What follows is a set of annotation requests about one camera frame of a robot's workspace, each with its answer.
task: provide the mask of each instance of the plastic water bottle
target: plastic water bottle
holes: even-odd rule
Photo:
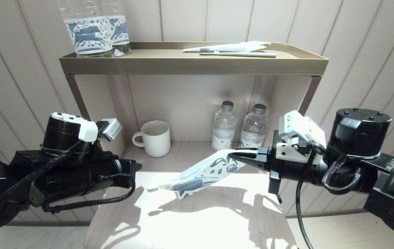
[[[233,114],[233,103],[224,101],[222,109],[214,116],[214,129],[212,132],[212,149],[215,151],[230,149],[232,147],[235,126],[238,118]]]
[[[113,55],[124,56],[131,52],[128,28],[121,0],[100,0],[103,14],[108,19],[107,34],[113,46]]]
[[[269,120],[265,116],[266,106],[254,105],[254,112],[246,115],[241,129],[240,148],[258,148],[263,145]]]
[[[78,57],[111,57],[107,19],[99,0],[57,0]]]

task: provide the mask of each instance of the blue printed label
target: blue printed label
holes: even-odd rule
[[[111,45],[123,45],[129,43],[128,28],[125,16],[108,16],[108,38]]]
[[[111,50],[108,22],[108,18],[103,16],[65,20],[75,52],[87,55]]]

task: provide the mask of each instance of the toothbrush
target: toothbrush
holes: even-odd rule
[[[266,57],[275,58],[276,53],[259,53],[259,52],[210,52],[209,48],[201,48],[200,55],[223,55],[223,56],[244,56],[244,57]]]

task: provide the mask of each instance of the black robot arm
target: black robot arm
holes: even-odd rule
[[[134,192],[135,172],[141,164],[102,151],[98,143],[112,141],[120,130],[116,119],[95,123],[53,113],[41,150],[17,151],[9,165],[0,162],[0,227],[30,205],[57,213],[128,198]],[[120,197],[50,206],[110,186],[130,190]]]
[[[311,130],[309,123],[296,120],[298,123],[280,120],[281,130],[274,132],[272,147],[255,148],[257,154],[231,153],[231,158],[268,171],[268,192],[280,201],[278,191],[283,178],[298,181],[300,186],[303,181],[323,186],[332,194],[367,193],[364,209],[394,230],[394,156],[380,152],[391,118],[373,110],[341,109],[327,146],[310,140],[318,140],[312,136],[315,126]],[[287,127],[299,123],[299,129],[287,131]],[[308,159],[310,154],[323,158],[313,163]],[[299,193],[296,200],[299,206]],[[301,213],[297,214],[300,222]]]

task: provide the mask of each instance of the table surface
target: table surface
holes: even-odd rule
[[[177,174],[137,172],[131,197],[100,205],[84,248],[296,249],[276,196],[266,191],[266,174],[232,174],[182,200],[171,191],[145,190]],[[112,187],[104,198],[125,192]]]

